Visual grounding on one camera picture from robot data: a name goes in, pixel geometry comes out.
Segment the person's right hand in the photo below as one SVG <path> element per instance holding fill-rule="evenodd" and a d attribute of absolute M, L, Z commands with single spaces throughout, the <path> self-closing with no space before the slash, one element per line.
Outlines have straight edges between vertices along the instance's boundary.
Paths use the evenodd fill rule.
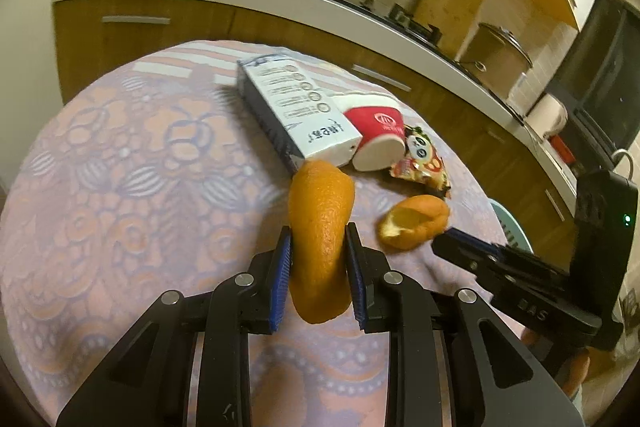
<path fill-rule="evenodd" d="M 523 329 L 521 342 L 535 355 L 539 362 L 547 361 L 554 357 L 552 343 L 531 329 Z M 574 400 L 588 375 L 591 362 L 590 353 L 587 348 L 570 350 L 568 355 L 565 351 L 560 351 L 560 353 L 564 355 L 564 359 L 554 379 L 563 392 Z"/>

